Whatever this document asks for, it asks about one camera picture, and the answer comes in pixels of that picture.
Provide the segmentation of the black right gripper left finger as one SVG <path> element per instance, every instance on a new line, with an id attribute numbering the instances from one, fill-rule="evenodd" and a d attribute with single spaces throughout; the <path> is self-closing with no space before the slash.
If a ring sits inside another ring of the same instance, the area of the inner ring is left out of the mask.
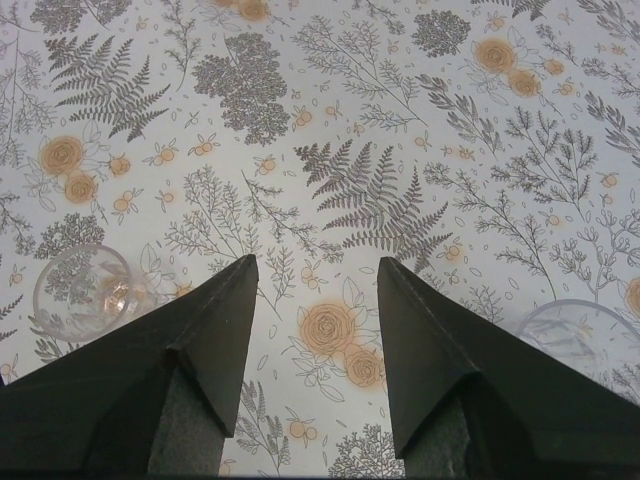
<path id="1" fill-rule="evenodd" d="M 234 434 L 256 258 L 1 390 L 5 473 L 214 473 Z"/>

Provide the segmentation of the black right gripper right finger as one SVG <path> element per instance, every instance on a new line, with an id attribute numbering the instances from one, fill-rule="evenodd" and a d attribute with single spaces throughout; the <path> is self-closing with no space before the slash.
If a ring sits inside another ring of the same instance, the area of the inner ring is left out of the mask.
<path id="1" fill-rule="evenodd" d="M 639 409 L 380 260 L 396 455 L 408 465 L 635 465 Z"/>

